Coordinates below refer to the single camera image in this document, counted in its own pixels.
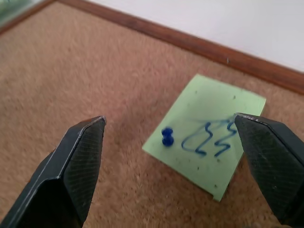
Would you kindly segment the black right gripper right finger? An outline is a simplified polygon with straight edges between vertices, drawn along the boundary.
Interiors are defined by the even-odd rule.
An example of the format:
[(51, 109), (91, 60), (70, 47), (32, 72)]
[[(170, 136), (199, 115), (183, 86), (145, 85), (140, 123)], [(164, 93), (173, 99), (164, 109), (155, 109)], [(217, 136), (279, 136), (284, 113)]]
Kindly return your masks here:
[(277, 220), (304, 228), (304, 142), (284, 123), (236, 113), (251, 175)]

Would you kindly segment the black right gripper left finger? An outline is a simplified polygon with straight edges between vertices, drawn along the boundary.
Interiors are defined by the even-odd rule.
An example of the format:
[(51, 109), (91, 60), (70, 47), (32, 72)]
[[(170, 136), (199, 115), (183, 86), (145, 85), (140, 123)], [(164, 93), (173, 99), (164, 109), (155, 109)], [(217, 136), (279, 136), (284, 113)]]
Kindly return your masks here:
[(37, 167), (0, 228), (82, 228), (101, 166), (106, 118), (70, 127)]

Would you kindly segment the green sticky note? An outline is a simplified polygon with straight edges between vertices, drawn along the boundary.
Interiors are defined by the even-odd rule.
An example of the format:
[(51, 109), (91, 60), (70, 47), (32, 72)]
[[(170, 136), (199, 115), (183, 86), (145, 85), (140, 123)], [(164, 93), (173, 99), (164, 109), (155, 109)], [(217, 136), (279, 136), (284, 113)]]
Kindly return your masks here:
[[(220, 201), (243, 155), (234, 114), (261, 115), (265, 104), (258, 94), (195, 75), (142, 148)], [(166, 127), (170, 147), (162, 144)]]

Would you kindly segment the blue pushpin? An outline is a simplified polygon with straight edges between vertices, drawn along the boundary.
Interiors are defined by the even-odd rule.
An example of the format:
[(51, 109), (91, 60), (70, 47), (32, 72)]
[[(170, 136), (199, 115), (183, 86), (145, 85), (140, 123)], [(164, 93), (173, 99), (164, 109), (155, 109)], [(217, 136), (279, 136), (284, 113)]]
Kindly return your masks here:
[(166, 127), (162, 129), (161, 134), (162, 134), (162, 144), (166, 147), (172, 146), (174, 143), (174, 138), (172, 136), (173, 129), (170, 127)]

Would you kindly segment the cork board with wooden frame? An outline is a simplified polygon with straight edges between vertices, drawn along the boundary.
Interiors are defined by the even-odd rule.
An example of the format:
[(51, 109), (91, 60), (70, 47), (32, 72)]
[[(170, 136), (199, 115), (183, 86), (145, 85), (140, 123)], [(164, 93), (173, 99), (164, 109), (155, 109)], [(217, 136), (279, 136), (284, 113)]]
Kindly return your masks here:
[(142, 145), (201, 74), (266, 98), (263, 115), (304, 141), (304, 96), (54, 2), (0, 35), (0, 222), (74, 124), (104, 115), (102, 167), (85, 228), (288, 228), (246, 159), (221, 200)]

